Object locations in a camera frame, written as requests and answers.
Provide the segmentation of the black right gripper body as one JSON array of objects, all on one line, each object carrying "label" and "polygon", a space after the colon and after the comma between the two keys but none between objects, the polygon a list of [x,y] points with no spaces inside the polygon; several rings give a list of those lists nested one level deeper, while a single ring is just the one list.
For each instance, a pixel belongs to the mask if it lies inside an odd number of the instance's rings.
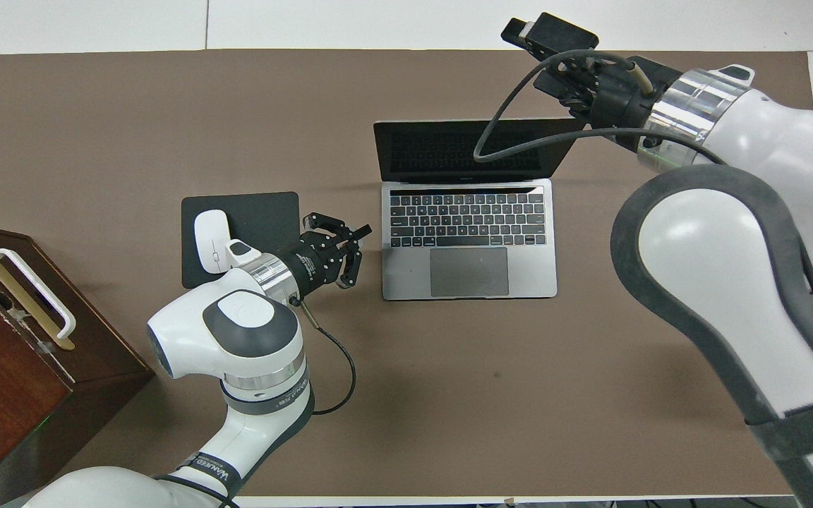
[{"label": "black right gripper body", "polygon": [[682,75],[681,71],[642,56],[629,58],[644,72],[653,86],[651,95],[644,95],[628,71],[616,64],[593,62],[582,71],[579,83],[585,91],[578,97],[590,97],[592,128],[642,128],[651,115],[653,105]]}]

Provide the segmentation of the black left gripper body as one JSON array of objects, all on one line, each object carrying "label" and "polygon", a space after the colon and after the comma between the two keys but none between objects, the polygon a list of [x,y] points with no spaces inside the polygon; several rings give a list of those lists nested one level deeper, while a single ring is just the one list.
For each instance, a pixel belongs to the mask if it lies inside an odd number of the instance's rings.
[{"label": "black left gripper body", "polygon": [[335,283],[341,272],[341,252],[328,234],[302,234],[279,258],[296,280],[300,297]]}]

